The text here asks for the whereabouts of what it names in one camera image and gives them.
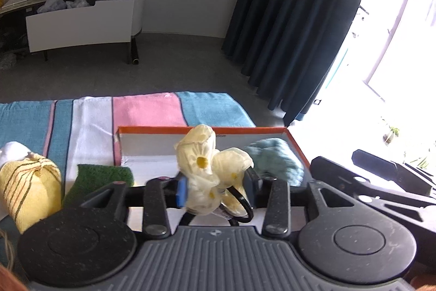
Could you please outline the striped blue table cloth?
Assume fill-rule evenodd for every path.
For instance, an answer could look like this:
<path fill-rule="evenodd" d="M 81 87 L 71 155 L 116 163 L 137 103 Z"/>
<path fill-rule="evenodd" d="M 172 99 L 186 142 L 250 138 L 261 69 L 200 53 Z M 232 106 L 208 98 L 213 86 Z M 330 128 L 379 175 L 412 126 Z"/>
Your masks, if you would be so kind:
<path fill-rule="evenodd" d="M 1 144 L 16 141 L 52 160 L 70 189 L 78 165 L 116 166 L 124 126 L 252 127 L 226 93 L 163 92 L 124 97 L 18 101 L 1 104 Z"/>

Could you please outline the green yellow sponge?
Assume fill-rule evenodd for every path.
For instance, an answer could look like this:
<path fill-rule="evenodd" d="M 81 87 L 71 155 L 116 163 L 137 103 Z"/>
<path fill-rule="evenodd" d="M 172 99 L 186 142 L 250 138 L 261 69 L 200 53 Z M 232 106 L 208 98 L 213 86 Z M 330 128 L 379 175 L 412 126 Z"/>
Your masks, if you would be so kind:
<path fill-rule="evenodd" d="M 125 182 L 129 187 L 135 182 L 127 167 L 80 164 L 78 175 L 63 198 L 63 207 L 73 206 L 88 194 L 116 181 Z"/>

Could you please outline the dark blue curtain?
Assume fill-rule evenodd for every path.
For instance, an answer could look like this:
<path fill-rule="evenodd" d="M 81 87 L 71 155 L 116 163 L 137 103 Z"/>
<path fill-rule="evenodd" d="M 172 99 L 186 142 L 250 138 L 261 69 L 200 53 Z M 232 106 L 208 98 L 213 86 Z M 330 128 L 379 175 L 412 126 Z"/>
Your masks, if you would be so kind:
<path fill-rule="evenodd" d="M 290 124 L 313 98 L 361 0 L 237 0 L 222 49 Z"/>

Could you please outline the orange rimmed white box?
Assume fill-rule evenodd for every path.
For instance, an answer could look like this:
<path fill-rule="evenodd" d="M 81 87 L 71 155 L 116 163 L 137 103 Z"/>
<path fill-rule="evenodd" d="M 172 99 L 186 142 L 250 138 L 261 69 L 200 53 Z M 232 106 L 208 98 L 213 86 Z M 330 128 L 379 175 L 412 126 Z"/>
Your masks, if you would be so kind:
<path fill-rule="evenodd" d="M 153 178 L 174 177 L 178 173 L 175 145 L 190 131 L 191 127 L 120 127 L 119 146 L 120 163 L 129 167 L 135 178 L 135 185 L 145 185 Z M 283 139 L 304 166 L 305 180 L 309 179 L 309 165 L 296 140 L 287 128 L 226 128 L 214 127 L 217 135 L 217 149 L 237 147 L 244 149 L 258 140 L 267 138 Z M 171 232 L 174 232 L 185 210 L 168 209 L 168 219 Z M 254 219 L 247 225 L 256 227 L 260 232 L 265 215 L 265 209 L 254 211 Z M 133 231 L 141 231 L 143 224 L 143 208 L 130 209 L 128 226 Z M 191 222 L 196 226 L 229 227 L 228 222 L 220 216 L 210 214 L 197 216 Z"/>

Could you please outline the white face mask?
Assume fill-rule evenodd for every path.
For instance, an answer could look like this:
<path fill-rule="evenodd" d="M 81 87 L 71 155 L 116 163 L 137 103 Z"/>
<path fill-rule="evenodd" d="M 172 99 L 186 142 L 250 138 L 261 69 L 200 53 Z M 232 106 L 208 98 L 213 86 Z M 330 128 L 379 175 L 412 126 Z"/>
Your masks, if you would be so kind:
<path fill-rule="evenodd" d="M 2 168 L 6 163 L 25 159 L 28 157 L 29 153 L 30 149 L 19 142 L 12 141 L 6 143 L 1 148 L 0 168 Z"/>

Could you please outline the blue crochet scrunchie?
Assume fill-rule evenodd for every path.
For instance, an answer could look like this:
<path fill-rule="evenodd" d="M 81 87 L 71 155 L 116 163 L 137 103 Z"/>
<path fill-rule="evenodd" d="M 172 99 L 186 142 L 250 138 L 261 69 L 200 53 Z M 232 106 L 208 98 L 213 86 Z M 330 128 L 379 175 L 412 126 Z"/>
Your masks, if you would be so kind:
<path fill-rule="evenodd" d="M 301 186 L 304 166 L 283 139 L 258 140 L 244 150 L 252 158 L 253 170 L 260 177 L 273 177 L 286 181 L 289 186 Z"/>

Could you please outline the yellow striped knit cloth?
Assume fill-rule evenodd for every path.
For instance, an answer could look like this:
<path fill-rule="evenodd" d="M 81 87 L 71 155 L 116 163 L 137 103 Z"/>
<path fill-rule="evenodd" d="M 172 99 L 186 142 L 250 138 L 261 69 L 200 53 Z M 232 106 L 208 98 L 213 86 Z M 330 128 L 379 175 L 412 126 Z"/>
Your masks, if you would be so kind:
<path fill-rule="evenodd" d="M 31 154 L 1 167 L 1 198 L 18 231 L 27 229 L 61 209 L 62 177 L 46 157 Z"/>

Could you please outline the white tv console cabinet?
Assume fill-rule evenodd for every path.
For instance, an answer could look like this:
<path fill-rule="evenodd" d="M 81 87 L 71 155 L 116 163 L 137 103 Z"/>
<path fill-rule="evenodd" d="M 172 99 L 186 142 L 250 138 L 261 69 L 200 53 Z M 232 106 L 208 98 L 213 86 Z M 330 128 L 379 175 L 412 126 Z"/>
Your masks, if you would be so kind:
<path fill-rule="evenodd" d="M 42 52 L 95 44 L 127 44 L 127 62 L 139 63 L 136 37 L 142 32 L 145 0 L 86 0 L 88 7 L 37 14 L 46 0 L 27 0 L 1 8 L 2 16 L 22 13 L 28 48 Z"/>

